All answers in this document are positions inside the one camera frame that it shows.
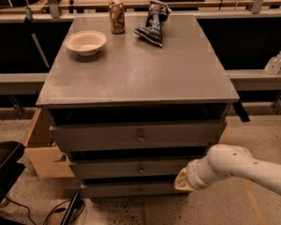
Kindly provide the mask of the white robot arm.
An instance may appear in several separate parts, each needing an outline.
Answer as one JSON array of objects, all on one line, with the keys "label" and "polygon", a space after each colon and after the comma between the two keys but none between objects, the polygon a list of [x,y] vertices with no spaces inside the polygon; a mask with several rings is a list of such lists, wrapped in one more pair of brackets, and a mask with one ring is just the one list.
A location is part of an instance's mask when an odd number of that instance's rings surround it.
[{"label": "white robot arm", "polygon": [[212,146],[203,158],[194,159],[175,178],[177,190],[192,192],[231,177],[250,180],[281,196],[281,165],[258,160],[244,147]]}]

